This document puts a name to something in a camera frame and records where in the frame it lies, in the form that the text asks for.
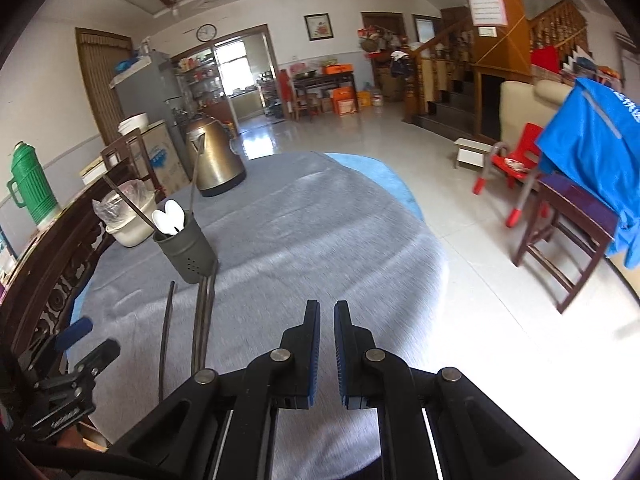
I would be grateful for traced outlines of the dark carved wooden bench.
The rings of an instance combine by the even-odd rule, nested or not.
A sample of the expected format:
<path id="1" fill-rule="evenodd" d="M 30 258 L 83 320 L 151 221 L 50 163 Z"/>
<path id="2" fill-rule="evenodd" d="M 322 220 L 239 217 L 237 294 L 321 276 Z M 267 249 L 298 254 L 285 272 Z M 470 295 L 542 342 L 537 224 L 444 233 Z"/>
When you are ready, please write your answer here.
<path id="1" fill-rule="evenodd" d="M 111 191 L 102 179 L 84 188 L 24 253 L 1 300 L 1 374 L 70 325 L 75 300 L 114 243 L 92 203 Z"/>

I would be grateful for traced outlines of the dark wooden stool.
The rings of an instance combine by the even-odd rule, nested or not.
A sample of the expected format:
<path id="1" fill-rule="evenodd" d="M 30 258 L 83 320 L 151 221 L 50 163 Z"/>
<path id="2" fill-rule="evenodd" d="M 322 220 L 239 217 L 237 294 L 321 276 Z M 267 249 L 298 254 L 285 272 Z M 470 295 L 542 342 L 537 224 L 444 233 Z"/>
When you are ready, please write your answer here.
<path id="1" fill-rule="evenodd" d="M 520 266 L 524 257 L 531 255 L 567 292 L 556 306 L 556 310 L 564 313 L 614 240 L 617 216 L 597 197 L 560 174 L 547 174 L 538 180 L 534 204 L 534 212 L 529 217 L 512 262 L 514 266 Z M 550 242 L 555 233 L 562 233 L 589 257 L 587 266 L 580 270 L 576 281 L 572 281 L 537 247 L 541 240 Z"/>

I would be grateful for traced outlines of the red plastic child chair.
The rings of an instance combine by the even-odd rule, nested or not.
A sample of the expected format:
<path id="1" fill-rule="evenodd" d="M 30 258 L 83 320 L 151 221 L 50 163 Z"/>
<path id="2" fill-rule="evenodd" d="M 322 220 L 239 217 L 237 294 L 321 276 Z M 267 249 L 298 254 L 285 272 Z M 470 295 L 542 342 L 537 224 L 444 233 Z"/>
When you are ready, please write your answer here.
<path id="1" fill-rule="evenodd" d="M 484 155 L 482 171 L 472 189 L 475 195 L 480 195 L 493 169 L 500 170 L 506 176 L 509 188 L 514 188 L 517 183 L 522 186 L 520 195 L 506 218 L 506 227 L 509 229 L 516 226 L 520 220 L 526 200 L 540 175 L 540 149 L 536 142 L 542 130 L 544 128 L 541 126 L 528 122 L 513 150 L 504 141 L 494 144 Z"/>

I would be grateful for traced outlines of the gold electric kettle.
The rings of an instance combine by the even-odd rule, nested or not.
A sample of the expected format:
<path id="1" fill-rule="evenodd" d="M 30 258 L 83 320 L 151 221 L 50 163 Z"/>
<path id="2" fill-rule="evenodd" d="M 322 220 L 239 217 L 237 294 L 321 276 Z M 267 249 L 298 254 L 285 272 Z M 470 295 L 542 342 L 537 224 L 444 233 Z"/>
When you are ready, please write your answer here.
<path id="1" fill-rule="evenodd" d="M 198 114 L 186 126 L 186 150 L 194 161 L 191 141 L 204 134 L 204 150 L 198 170 L 198 190 L 201 196 L 212 197 L 225 193 L 246 178 L 240 155 L 232 148 L 228 127 L 218 119 Z"/>

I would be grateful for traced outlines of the clear plastic bag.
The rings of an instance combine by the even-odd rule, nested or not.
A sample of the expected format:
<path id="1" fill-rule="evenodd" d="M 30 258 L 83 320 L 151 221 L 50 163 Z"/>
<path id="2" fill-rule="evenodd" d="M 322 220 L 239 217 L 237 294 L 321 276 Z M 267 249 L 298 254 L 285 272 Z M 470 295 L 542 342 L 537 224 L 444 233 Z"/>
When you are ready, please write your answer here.
<path id="1" fill-rule="evenodd" d="M 154 198 L 152 190 L 139 179 L 126 181 L 118 188 L 139 209 Z M 111 228 L 121 226 L 136 215 L 115 191 L 108 192 L 102 200 L 93 200 L 92 208 L 98 218 Z"/>

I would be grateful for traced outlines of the dark chopstick three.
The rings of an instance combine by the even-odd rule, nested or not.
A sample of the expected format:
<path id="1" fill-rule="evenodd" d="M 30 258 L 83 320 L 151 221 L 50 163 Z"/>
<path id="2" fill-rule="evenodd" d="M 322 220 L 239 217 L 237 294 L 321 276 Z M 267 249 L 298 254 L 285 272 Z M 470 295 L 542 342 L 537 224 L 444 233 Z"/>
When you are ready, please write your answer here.
<path id="1" fill-rule="evenodd" d="M 202 353 L 202 326 L 208 296 L 208 276 L 202 276 L 198 282 L 198 294 L 196 295 L 194 324 L 192 334 L 191 374 L 194 375 L 201 369 Z"/>

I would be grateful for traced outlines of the framed wall picture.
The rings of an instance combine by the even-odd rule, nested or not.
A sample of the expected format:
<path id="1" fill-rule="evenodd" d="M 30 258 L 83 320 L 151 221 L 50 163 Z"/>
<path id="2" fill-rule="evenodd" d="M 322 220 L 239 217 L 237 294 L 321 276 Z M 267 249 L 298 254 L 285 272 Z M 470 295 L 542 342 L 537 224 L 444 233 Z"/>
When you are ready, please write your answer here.
<path id="1" fill-rule="evenodd" d="M 327 13 L 307 14 L 304 16 L 308 39 L 310 41 L 333 39 L 334 33 Z"/>

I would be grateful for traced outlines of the green thermos jug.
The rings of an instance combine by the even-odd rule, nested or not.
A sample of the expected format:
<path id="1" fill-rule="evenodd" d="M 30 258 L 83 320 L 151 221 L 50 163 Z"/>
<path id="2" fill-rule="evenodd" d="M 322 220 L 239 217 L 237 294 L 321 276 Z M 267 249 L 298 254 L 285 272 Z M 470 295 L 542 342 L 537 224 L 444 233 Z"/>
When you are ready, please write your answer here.
<path id="1" fill-rule="evenodd" d="M 14 204 L 26 208 L 38 230 L 43 230 L 61 211 L 33 146 L 20 141 L 13 149 L 12 179 L 6 184 Z"/>

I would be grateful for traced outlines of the white plastic basin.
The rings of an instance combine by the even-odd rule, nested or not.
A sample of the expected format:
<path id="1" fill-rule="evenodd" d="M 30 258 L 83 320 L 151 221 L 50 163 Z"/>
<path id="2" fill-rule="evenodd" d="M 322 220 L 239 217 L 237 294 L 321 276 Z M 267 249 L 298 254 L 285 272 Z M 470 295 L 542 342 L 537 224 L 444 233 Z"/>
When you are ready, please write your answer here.
<path id="1" fill-rule="evenodd" d="M 145 224 L 114 192 L 103 200 L 106 207 L 106 232 L 122 246 L 131 248 L 144 242 L 153 234 Z"/>

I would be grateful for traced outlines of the grey refrigerator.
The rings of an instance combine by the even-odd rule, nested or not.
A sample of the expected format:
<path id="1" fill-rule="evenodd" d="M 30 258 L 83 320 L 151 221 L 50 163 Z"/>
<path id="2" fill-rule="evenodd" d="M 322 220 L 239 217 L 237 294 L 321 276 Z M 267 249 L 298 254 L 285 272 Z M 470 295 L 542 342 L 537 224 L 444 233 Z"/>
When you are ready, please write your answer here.
<path id="1" fill-rule="evenodd" d="M 184 134 L 178 125 L 186 107 L 170 56 L 158 51 L 140 56 L 110 81 L 110 88 L 117 94 L 126 117 L 144 113 L 150 122 L 161 120 L 165 124 L 180 162 L 190 171 Z"/>

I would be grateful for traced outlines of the grey table cloth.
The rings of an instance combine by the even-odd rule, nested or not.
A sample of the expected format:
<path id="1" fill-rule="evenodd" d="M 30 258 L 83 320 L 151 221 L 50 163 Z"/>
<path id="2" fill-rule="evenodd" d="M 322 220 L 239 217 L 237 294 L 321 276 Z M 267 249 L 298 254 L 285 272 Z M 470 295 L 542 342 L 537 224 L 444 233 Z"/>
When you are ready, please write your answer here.
<path id="1" fill-rule="evenodd" d="M 337 389 L 333 308 L 383 348 L 420 366 L 430 317 L 447 269 L 442 245 L 384 188 L 319 153 L 252 160 L 231 191 L 198 198 L 195 219 L 218 256 L 206 363 L 232 372 L 274 348 L 321 307 L 318 387 L 307 411 L 278 418 L 272 474 L 277 479 L 343 479 L 380 455 L 371 410 L 349 411 Z M 116 440 L 157 404 L 160 335 L 169 283 L 177 284 L 165 391 L 190 374 L 196 289 L 183 283 L 160 248 L 146 240 L 101 256 L 81 306 L 92 332 L 70 350 L 78 361 L 107 338 L 120 356 L 98 377 L 92 420 Z"/>

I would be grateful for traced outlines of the dark chopstick one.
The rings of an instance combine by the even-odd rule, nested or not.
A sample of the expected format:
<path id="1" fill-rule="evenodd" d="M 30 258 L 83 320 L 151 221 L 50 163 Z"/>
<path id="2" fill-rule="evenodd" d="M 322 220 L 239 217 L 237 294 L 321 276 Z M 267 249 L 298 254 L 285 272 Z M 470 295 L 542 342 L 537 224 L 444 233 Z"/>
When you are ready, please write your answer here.
<path id="1" fill-rule="evenodd" d="M 158 359 L 158 376 L 157 376 L 157 399 L 158 404 L 164 400 L 165 397 L 165 368 L 166 368 L 166 356 L 168 348 L 168 338 L 170 331 L 170 320 L 172 315 L 172 302 L 176 292 L 177 284 L 175 281 L 169 283 L 168 293 L 166 297 L 166 304 L 163 317 L 162 334 L 160 335 L 160 358 Z"/>

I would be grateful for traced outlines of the wooden staircase railing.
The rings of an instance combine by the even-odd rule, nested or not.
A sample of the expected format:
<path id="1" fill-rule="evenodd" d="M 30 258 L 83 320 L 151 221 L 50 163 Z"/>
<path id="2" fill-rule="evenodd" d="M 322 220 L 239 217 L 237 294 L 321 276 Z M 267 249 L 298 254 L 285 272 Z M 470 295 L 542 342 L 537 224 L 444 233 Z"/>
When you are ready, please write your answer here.
<path id="1" fill-rule="evenodd" d="M 587 20 L 570 0 L 555 3 L 534 18 L 524 8 L 508 5 L 509 24 L 499 26 L 494 36 L 472 24 L 471 14 L 449 24 L 434 38 L 408 51 L 411 70 L 405 86 L 406 122 L 428 114 L 444 100 L 454 83 L 470 77 L 472 112 L 482 117 L 485 76 L 529 84 L 542 76 L 555 76 L 571 54 L 589 50 Z"/>

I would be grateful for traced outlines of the dark grey utensil holder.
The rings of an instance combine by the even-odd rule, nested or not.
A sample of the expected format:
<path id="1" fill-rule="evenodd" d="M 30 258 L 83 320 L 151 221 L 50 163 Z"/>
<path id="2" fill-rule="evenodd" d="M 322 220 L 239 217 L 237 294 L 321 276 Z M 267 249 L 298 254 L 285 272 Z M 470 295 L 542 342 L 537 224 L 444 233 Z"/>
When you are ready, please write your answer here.
<path id="1" fill-rule="evenodd" d="M 153 240 L 188 284 L 198 284 L 216 270 L 216 252 L 190 210 L 186 212 L 186 224 L 181 231 L 171 236 L 154 234 Z"/>

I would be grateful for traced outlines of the white plastic spoon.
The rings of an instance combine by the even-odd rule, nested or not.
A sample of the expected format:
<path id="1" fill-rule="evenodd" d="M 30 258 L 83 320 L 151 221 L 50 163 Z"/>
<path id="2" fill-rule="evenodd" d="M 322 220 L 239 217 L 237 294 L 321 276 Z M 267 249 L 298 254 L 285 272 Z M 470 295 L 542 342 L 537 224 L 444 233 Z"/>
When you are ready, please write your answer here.
<path id="1" fill-rule="evenodd" d="M 167 236 L 174 236 L 178 233 L 175 221 L 166 212 L 155 209 L 152 211 L 152 221 L 156 228 Z"/>
<path id="2" fill-rule="evenodd" d="M 182 231 L 186 223 L 186 213 L 175 200 L 166 200 L 164 206 L 166 221 L 176 231 Z"/>

